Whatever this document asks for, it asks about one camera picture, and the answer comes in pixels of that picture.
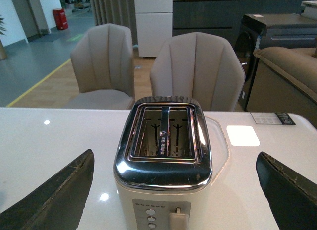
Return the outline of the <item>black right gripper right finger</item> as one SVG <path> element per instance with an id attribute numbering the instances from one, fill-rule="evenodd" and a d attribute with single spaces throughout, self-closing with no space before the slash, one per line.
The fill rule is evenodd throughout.
<path id="1" fill-rule="evenodd" d="M 281 230 L 317 228 L 317 185 L 271 155 L 256 160 L 260 186 Z"/>

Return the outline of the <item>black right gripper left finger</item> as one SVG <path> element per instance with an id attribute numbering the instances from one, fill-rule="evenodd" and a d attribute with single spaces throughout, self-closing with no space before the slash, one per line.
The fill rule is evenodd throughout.
<path id="1" fill-rule="evenodd" d="M 2 230 L 75 230 L 86 205 L 94 173 L 88 149 L 0 215 Z"/>

